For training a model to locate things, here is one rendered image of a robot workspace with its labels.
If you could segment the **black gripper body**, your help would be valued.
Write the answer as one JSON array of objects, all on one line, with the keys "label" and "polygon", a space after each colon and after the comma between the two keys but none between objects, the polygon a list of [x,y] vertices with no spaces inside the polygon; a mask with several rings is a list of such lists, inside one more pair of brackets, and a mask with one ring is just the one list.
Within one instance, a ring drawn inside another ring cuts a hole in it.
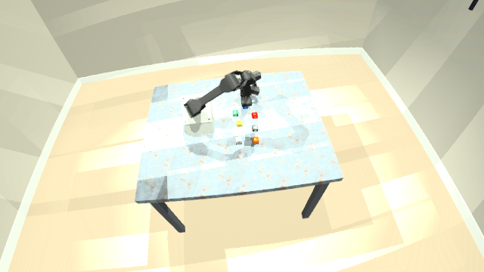
[{"label": "black gripper body", "polygon": [[243,96],[241,99],[241,106],[242,107],[249,107],[252,106],[252,99],[250,98],[250,87],[249,88],[241,88],[240,95]]}]

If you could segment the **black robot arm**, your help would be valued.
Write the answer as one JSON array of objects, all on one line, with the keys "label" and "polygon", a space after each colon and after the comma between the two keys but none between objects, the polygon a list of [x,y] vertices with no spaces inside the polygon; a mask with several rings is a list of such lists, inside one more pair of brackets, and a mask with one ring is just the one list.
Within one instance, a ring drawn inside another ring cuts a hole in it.
[{"label": "black robot arm", "polygon": [[[240,76],[240,77],[236,77]],[[238,71],[235,70],[225,75],[221,80],[219,86],[208,92],[202,97],[191,98],[184,104],[187,114],[193,118],[201,113],[201,110],[206,108],[206,105],[220,96],[223,93],[235,92],[241,88],[250,87],[250,96],[252,94],[259,95],[260,88],[257,86],[257,80],[261,79],[261,73],[256,70],[254,72],[250,70]]]}]

